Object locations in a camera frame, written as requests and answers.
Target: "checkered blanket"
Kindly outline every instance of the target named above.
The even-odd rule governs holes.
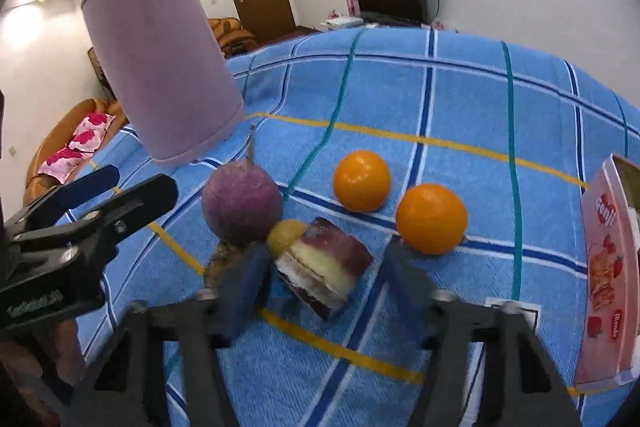
[[[375,261],[329,322],[274,278],[266,310],[220,353],[241,425],[406,425],[426,355],[403,330],[378,269],[396,233],[402,194],[422,182],[452,188],[469,214],[466,241],[425,259],[424,269],[469,302],[521,301],[572,385],[586,304],[580,195],[612,152],[640,164],[637,109],[564,60],[448,32],[343,30],[271,46],[228,66],[248,118],[206,157],[161,169],[130,126],[95,155],[94,167],[120,170],[120,188],[164,172],[180,198],[156,225],[125,240],[107,267],[107,305],[79,319],[88,359],[133,299],[162,305],[202,286],[202,266],[218,240],[202,217],[200,190],[213,170],[244,153],[254,123],[256,161],[282,187],[308,158],[289,187],[285,217],[324,216],[362,241]],[[393,176],[388,201],[373,214],[346,211],[332,193],[336,164],[356,149],[382,156]],[[172,422],[182,426],[188,422],[176,349],[166,346],[166,390]],[[463,425],[477,412],[479,347],[469,364]],[[585,397],[570,389],[588,427],[603,426],[629,390]]]

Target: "brown leather couch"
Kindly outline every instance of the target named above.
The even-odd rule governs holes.
[[[27,170],[27,179],[22,204],[27,205],[31,203],[31,201],[39,198],[51,187],[59,184],[58,180],[51,176],[38,174],[38,170],[48,157],[69,143],[73,138],[72,134],[76,130],[76,127],[78,127],[80,122],[84,120],[84,117],[86,117],[90,112],[102,112],[116,117],[115,120],[111,122],[100,148],[107,145],[120,128],[129,121],[118,102],[109,103],[103,98],[89,98],[76,105],[76,107],[69,111],[65,115],[65,118],[60,120],[58,125],[53,128],[49,133],[49,136],[44,139],[38,148],[33,160],[31,160],[31,164]],[[71,172],[67,183],[76,177],[76,174],[78,174],[82,165],[84,165],[84,163]]]
[[[254,34],[242,28],[238,19],[209,19],[209,26],[226,58],[252,52],[258,47]]]

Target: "orange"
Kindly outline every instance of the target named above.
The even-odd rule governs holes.
[[[345,156],[334,172],[334,193],[352,212],[373,212],[391,190],[391,172],[385,161],[371,151]]]
[[[440,255],[462,241],[466,229],[464,203],[448,188],[423,184],[410,188],[396,210],[402,239],[422,253]]]

